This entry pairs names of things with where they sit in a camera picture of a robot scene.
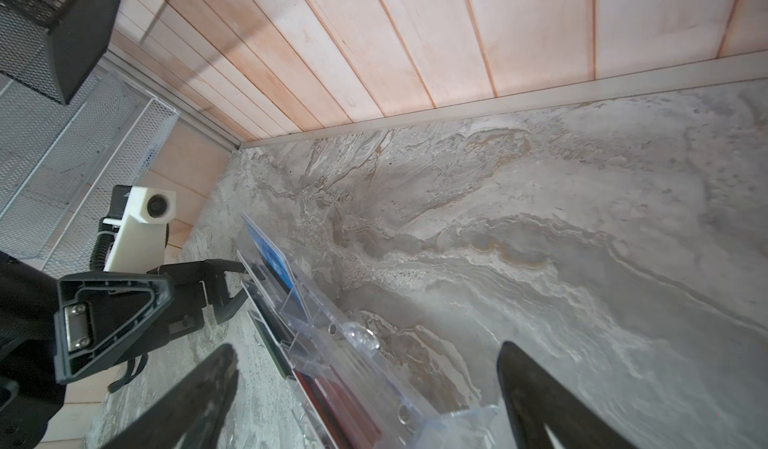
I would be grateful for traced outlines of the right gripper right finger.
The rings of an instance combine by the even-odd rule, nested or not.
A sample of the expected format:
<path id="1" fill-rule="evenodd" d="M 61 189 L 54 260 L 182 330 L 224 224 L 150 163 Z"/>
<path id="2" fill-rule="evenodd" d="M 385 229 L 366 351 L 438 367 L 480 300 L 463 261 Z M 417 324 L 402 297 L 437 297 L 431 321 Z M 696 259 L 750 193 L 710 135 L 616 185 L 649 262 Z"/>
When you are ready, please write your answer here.
<path id="1" fill-rule="evenodd" d="M 496 371 L 519 448 L 632 448 L 520 346 L 505 341 Z"/>

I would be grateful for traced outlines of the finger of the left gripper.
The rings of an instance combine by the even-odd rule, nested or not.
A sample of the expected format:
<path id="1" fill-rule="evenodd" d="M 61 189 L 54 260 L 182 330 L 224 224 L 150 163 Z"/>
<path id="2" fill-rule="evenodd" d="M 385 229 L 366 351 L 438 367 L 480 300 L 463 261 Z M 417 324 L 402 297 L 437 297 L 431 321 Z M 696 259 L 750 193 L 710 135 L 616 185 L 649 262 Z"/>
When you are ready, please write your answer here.
<path id="1" fill-rule="evenodd" d="M 57 382 L 85 379 L 204 326 L 204 287 L 186 276 L 84 272 L 57 281 Z"/>
<path id="2" fill-rule="evenodd" d="M 239 311 L 248 296 L 244 289 L 231 296 L 226 274 L 245 272 L 242 263 L 226 259 L 166 264 L 151 269 L 149 274 L 167 276 L 173 283 L 173 301 L 160 319 L 170 322 L 173 318 L 187 315 L 195 317 L 211 305 L 215 322 L 227 322 Z"/>

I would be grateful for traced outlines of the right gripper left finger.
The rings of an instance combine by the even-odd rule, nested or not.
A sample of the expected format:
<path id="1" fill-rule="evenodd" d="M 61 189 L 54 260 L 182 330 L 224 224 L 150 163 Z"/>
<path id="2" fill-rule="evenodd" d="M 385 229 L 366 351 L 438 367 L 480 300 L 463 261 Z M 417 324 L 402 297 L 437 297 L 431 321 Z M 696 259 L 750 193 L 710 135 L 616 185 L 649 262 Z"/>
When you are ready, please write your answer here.
<path id="1" fill-rule="evenodd" d="M 107 448 L 215 448 L 234 401 L 239 371 L 234 347 L 206 357 Z"/>

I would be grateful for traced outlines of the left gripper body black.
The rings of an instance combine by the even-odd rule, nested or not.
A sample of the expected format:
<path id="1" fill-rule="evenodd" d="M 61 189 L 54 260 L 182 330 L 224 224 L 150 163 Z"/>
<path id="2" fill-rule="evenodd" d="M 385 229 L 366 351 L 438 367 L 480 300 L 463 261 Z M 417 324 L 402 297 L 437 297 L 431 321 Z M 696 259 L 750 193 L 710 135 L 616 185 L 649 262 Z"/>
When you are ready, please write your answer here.
<path id="1" fill-rule="evenodd" d="M 1 254 L 1 446 L 34 448 L 63 407 L 56 380 L 57 282 Z"/>

